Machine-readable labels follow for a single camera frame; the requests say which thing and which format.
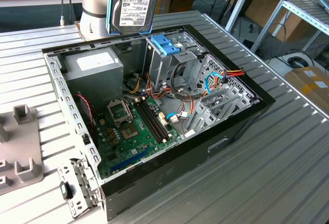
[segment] ribbed aluminum table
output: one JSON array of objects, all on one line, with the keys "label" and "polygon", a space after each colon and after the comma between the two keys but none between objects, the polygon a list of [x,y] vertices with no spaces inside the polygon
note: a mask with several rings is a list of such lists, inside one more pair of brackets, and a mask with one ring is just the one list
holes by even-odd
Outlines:
[{"label": "ribbed aluminum table", "polygon": [[286,8],[288,11],[283,16],[279,25],[273,32],[273,36],[276,36],[282,25],[285,24],[287,18],[294,13],[298,17],[302,18],[310,25],[313,25],[318,31],[314,36],[308,41],[304,46],[303,51],[306,51],[312,42],[318,37],[318,35],[323,32],[329,35],[329,13],[322,7],[318,0],[280,0],[271,17],[264,26],[262,32],[258,36],[257,40],[253,44],[251,51],[256,52],[261,42],[264,40],[267,31],[276,22],[277,16],[280,14],[281,10]]},{"label": "ribbed aluminum table", "polygon": [[[156,16],[154,27],[191,24],[276,98],[238,142],[131,207],[114,223],[320,223],[329,219],[327,118],[197,11]],[[79,42],[74,26],[0,34],[0,111],[38,110],[44,179],[0,197],[0,223],[73,221],[56,168],[79,157],[56,101],[41,48]],[[104,223],[100,208],[77,220]]]}]

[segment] metal shelf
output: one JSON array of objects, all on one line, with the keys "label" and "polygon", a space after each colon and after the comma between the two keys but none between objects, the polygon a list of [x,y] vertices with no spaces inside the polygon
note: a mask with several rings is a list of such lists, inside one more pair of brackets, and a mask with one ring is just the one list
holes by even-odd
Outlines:
[{"label": "metal shelf", "polygon": [[[261,42],[264,40],[267,31],[276,21],[277,16],[280,14],[282,8],[286,8],[288,10],[287,14],[282,18],[280,24],[284,24],[286,19],[290,16],[291,13],[297,15],[301,19],[305,20],[309,24],[316,27],[319,31],[315,34],[314,37],[305,45],[303,51],[305,51],[309,45],[315,40],[315,38],[321,33],[325,33],[329,35],[329,13],[322,7],[318,0],[280,0],[276,9],[272,13],[268,22],[264,26],[262,32],[258,36],[254,45],[251,48],[252,52],[256,52]],[[273,33],[273,36],[281,29],[281,25],[278,25],[276,30]]]}]

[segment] barcode label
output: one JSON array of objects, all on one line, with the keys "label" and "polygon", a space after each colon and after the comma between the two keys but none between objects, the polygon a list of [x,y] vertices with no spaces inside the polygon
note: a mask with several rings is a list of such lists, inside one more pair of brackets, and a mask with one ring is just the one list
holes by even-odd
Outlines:
[{"label": "barcode label", "polygon": [[144,26],[150,0],[122,0],[120,26]]}]

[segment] yellow cable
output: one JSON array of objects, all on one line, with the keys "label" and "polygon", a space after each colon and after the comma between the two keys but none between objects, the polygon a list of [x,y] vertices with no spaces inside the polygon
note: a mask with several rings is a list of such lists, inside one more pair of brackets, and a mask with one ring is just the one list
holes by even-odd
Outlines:
[{"label": "yellow cable", "polygon": [[130,91],[130,93],[134,94],[134,93],[136,93],[138,91],[138,89],[139,89],[139,82],[140,82],[140,78],[138,78],[136,88],[133,91]]}]

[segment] green motherboard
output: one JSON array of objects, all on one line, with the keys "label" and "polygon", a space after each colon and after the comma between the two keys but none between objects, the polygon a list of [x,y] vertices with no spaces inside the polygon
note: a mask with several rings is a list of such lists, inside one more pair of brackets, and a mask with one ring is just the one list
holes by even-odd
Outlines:
[{"label": "green motherboard", "polygon": [[117,105],[111,108],[112,114],[107,108],[99,110],[94,116],[97,124],[94,128],[94,141],[96,140],[95,144],[102,158],[98,165],[102,179],[181,140],[180,134],[171,125],[161,124],[161,111],[154,99],[148,98],[143,102],[143,105],[150,109],[148,113],[152,113],[157,119],[158,127],[161,125],[169,135],[168,139],[160,141],[157,139],[158,135],[154,134],[157,130],[151,132],[150,119],[145,117],[138,103],[126,104],[132,120],[120,125],[115,124],[114,119],[123,117],[126,114],[126,107]]}]

